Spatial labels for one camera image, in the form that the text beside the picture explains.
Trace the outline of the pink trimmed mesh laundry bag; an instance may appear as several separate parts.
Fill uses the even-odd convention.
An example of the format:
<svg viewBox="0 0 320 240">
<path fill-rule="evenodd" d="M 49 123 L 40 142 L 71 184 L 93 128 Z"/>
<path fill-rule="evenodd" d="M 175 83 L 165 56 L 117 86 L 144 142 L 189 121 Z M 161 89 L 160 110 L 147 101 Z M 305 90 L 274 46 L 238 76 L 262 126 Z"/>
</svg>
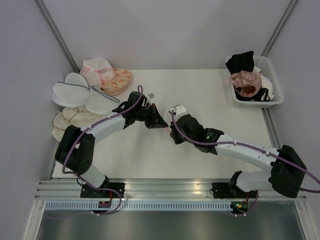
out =
<svg viewBox="0 0 320 240">
<path fill-rule="evenodd" d="M 167 123 L 168 127 L 165 128 L 166 132 L 168 134 L 171 133 L 172 129 L 171 129 L 171 121 L 172 121 L 172 116 L 171 116 L 171 109 L 168 108 L 164 111 L 163 113 L 163 119 L 164 121 Z"/>
</svg>

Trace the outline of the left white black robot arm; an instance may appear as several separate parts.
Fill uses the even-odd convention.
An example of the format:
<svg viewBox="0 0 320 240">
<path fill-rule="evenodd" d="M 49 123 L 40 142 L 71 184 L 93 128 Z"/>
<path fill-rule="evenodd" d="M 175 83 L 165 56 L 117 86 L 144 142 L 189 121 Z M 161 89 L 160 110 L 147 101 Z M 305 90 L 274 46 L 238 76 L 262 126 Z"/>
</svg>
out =
<svg viewBox="0 0 320 240">
<path fill-rule="evenodd" d="M 111 134 L 124 130 L 135 122 L 143 122 L 147 129 L 167 128 L 154 103 L 138 91 L 112 110 L 111 114 L 92 125 L 66 128 L 54 159 L 62 164 L 64 174 L 73 174 L 91 187 L 98 198 L 109 193 L 109 179 L 93 164 L 95 145 Z"/>
</svg>

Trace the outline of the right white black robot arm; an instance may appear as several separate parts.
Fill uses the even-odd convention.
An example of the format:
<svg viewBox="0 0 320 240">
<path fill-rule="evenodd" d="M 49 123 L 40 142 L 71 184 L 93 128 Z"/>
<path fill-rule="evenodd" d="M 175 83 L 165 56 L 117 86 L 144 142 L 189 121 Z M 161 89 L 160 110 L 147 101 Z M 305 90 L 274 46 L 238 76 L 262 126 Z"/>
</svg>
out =
<svg viewBox="0 0 320 240">
<path fill-rule="evenodd" d="M 190 114 L 176 116 L 172 111 L 170 137 L 176 145 L 188 142 L 202 153 L 234 158 L 259 168 L 259 171 L 235 172 L 228 182 L 228 192 L 235 198 L 244 193 L 274 190 L 296 198 L 306 174 L 306 166 L 288 145 L 280 149 L 251 145 L 221 130 L 204 128 Z"/>
</svg>

